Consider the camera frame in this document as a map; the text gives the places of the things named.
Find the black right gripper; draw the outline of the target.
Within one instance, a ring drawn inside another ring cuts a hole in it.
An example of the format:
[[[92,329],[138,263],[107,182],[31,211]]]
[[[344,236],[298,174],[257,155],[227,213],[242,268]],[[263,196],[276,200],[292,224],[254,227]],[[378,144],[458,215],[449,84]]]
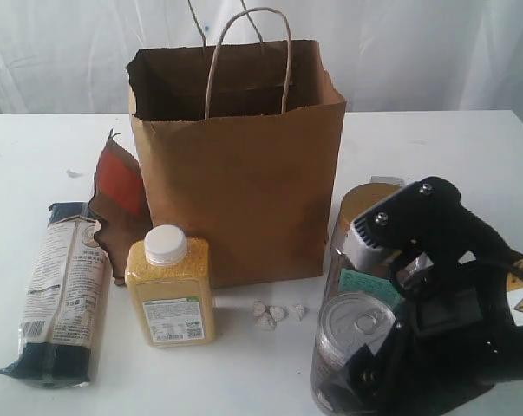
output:
[[[523,380],[523,255],[426,177],[352,219],[352,258],[388,260],[410,302],[417,347],[437,372],[480,385]],[[418,415],[411,330],[396,322],[377,353],[360,347],[318,395],[336,415]]]

